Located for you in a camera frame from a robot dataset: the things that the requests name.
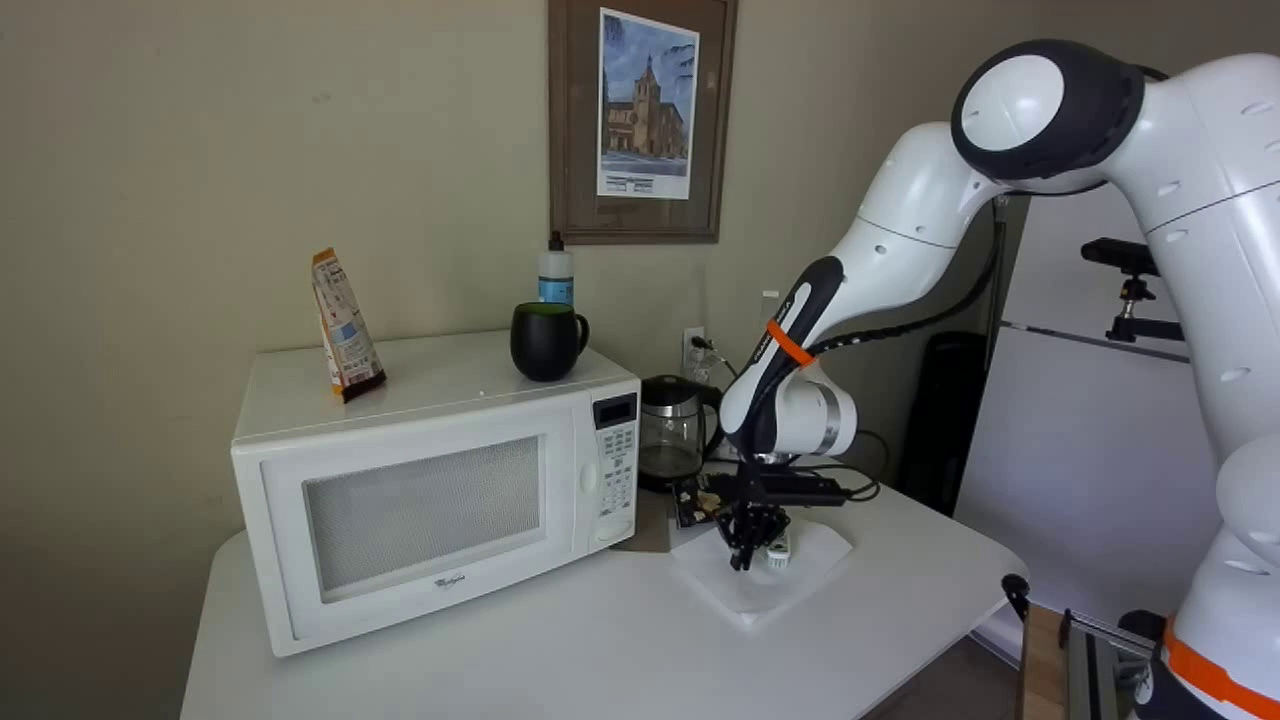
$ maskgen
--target cable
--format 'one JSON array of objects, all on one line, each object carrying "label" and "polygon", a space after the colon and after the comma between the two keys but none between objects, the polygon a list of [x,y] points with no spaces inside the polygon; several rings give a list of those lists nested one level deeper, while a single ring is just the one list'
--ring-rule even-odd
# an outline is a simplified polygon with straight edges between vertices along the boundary
[{"label": "cable", "polygon": [[824,355],[824,350],[832,350],[832,346],[877,344],[877,338],[889,338],[889,335],[906,335],[906,332],[916,332],[916,327],[939,325],[939,319],[965,313],[965,306],[992,282],[995,260],[1000,260],[1000,253],[992,253],[992,255],[988,255],[988,267],[974,277],[974,282],[970,282],[952,306],[942,306],[942,313],[935,313],[935,314],[921,314],[921,319],[910,319],[910,325],[889,325],[889,327],[827,335],[827,338],[815,338],[806,350],[811,350],[811,355]]}]

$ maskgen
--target framed picture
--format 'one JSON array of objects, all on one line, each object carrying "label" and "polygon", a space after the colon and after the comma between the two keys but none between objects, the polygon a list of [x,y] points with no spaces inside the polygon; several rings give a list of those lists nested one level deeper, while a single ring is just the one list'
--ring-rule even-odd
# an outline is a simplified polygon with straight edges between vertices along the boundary
[{"label": "framed picture", "polygon": [[714,239],[736,0],[547,0],[553,228]]}]

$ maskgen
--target white microwave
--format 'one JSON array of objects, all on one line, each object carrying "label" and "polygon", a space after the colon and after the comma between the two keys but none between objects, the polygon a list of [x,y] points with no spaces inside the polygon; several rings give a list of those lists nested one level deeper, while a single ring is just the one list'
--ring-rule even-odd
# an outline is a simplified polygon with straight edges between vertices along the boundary
[{"label": "white microwave", "polygon": [[393,338],[338,404],[325,350],[253,364],[233,440],[276,655],[519,582],[637,533],[640,380],[582,350],[557,385],[503,332]]}]

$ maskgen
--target wall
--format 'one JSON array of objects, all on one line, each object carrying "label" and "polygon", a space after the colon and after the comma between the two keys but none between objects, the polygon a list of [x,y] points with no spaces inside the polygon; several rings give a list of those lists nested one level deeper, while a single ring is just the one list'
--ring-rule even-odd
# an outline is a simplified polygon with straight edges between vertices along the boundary
[{"label": "wall", "polygon": [[[744,0],[720,243],[582,248],[596,344],[655,370],[708,325],[741,360],[759,292],[832,248],[892,135],[942,117],[983,51],[1063,26],[1174,61],[1277,15],[1202,10]],[[317,248],[338,248],[375,335],[503,327],[547,228],[544,51],[530,0],[0,0],[0,715],[174,706],[208,555],[241,523],[241,380],[317,338]],[[837,364],[889,436],[916,355]]]}]

